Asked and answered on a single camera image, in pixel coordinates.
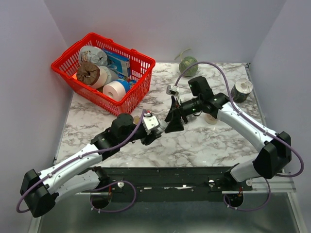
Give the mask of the grey bottle white cap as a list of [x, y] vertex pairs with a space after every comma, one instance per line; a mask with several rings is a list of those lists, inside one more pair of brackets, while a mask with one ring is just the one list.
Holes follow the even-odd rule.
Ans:
[[159, 127], [157, 128], [157, 132], [159, 134], [162, 134], [163, 132], [165, 132], [167, 126], [168, 126], [168, 123], [166, 121], [160, 120]]

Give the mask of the clear bottle of yellow pills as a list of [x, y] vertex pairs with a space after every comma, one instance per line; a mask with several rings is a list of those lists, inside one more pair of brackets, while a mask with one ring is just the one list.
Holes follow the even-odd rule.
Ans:
[[133, 123], [134, 123], [135, 125], [141, 124], [141, 117], [140, 117], [140, 116], [134, 116], [134, 118], [133, 118]]

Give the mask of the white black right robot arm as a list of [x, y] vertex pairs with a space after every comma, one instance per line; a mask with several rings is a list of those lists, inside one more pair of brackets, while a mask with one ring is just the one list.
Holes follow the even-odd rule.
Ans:
[[165, 119], [168, 123], [166, 133], [184, 130], [188, 116], [204, 112], [231, 126], [258, 151], [255, 159], [236, 164], [225, 172], [223, 181], [227, 189], [235, 190], [241, 182], [252, 178], [270, 179], [291, 161], [291, 151], [286, 146], [291, 143], [291, 138], [286, 132], [276, 133], [258, 122], [249, 123], [244, 119], [245, 113], [233, 105], [228, 96], [213, 94], [202, 76], [191, 79], [188, 84], [194, 97], [186, 102], [179, 100], [176, 85], [167, 87], [172, 104]]

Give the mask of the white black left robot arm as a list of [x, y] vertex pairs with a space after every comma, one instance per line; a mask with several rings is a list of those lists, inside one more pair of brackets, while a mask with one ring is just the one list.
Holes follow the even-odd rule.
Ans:
[[149, 145], [165, 131], [167, 123], [152, 113], [143, 111], [134, 124], [134, 118], [128, 113], [117, 116], [102, 133], [96, 135], [89, 144], [73, 156], [50, 168], [36, 172], [34, 169], [24, 175], [20, 188], [21, 199], [16, 211], [23, 213], [20, 204], [25, 202], [33, 217], [49, 212], [56, 199], [63, 194], [61, 186], [88, 169], [120, 151], [129, 142], [140, 140]]

